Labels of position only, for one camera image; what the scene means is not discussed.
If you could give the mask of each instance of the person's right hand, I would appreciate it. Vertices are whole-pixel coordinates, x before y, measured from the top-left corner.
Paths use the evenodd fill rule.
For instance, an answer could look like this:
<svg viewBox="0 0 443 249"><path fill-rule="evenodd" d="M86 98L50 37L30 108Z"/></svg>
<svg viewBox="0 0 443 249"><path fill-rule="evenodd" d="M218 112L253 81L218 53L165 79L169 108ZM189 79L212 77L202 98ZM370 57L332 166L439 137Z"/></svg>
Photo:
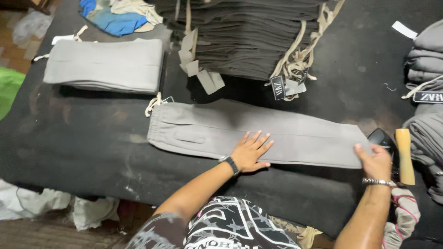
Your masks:
<svg viewBox="0 0 443 249"><path fill-rule="evenodd" d="M391 155L380 145L371 144L372 155L368 155L360 144L354 146L354 151L363 163L366 176L378 180L391 180Z"/></svg>

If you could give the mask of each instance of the silver watch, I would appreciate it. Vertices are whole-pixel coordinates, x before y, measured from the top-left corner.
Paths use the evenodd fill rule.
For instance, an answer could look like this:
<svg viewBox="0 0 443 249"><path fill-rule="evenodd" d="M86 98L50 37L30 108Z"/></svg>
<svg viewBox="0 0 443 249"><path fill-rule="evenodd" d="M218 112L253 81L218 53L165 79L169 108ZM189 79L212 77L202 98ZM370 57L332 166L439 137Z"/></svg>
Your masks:
<svg viewBox="0 0 443 249"><path fill-rule="evenodd" d="M378 179L372 179L372 178L363 178L362 183L364 185L386 185L389 187L396 185L393 181L385 181L385 180L378 180Z"/></svg>

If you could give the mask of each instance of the black tag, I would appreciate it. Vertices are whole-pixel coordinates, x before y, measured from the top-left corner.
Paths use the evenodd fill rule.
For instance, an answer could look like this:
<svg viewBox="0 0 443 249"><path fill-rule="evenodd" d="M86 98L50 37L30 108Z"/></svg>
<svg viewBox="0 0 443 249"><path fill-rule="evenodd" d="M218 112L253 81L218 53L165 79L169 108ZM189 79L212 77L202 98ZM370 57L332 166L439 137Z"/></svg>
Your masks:
<svg viewBox="0 0 443 249"><path fill-rule="evenodd" d="M415 103L443 103L443 92L416 92L412 101Z"/></svg>
<svg viewBox="0 0 443 249"><path fill-rule="evenodd" d="M274 92L274 98L276 100L284 99L286 94L284 93L283 76L275 76L274 78L271 78L271 84Z"/></svg>

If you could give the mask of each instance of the black padded surface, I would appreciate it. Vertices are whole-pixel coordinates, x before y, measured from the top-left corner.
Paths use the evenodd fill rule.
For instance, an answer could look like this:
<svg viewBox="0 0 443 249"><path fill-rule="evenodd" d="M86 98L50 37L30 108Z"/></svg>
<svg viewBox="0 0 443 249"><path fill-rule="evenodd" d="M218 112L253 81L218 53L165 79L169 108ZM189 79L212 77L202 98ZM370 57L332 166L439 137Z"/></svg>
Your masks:
<svg viewBox="0 0 443 249"><path fill-rule="evenodd" d="M86 21L77 1L59 6L39 55L48 53L55 35L76 33ZM388 133L414 107L402 101L402 63L412 41L390 26L400 20L423 30L442 18L443 2L430 0L347 1L315 49L306 93L292 102L274 101L262 82L225 78L226 87L205 96L202 87L181 71L177 51L165 53L163 96L175 101L208 102L220 97L359 124L365 132L380 126ZM115 42L161 38L155 30L122 38L92 25L85 41ZM159 205L183 184L213 167L215 160L161 151L146 142L144 116L152 96L89 92L42 83L45 60L29 70L11 112L0 123L0 177L14 184L48 187L81 196L115 196ZM248 199L269 214L320 229L336 237L352 215L361 194L361 172L313 166L274 166L227 183L221 194ZM443 209L431 201L417 175L412 187L422 218L414 238L443 241Z"/></svg>

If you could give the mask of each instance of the wristwatch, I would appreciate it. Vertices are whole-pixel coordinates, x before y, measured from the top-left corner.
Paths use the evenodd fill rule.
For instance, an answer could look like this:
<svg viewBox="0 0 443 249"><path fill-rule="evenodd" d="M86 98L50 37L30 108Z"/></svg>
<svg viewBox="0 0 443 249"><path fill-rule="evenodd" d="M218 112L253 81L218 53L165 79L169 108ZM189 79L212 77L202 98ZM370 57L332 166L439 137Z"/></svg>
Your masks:
<svg viewBox="0 0 443 249"><path fill-rule="evenodd" d="M227 162L231 165L232 170L234 171L234 176L240 174L240 170L238 170L237 165L235 165L234 160L229 155L225 155L218 160L219 163Z"/></svg>
<svg viewBox="0 0 443 249"><path fill-rule="evenodd" d="M372 178L363 178L362 183L365 185L386 185L389 187L395 186L395 183L393 181L385 181Z"/></svg>

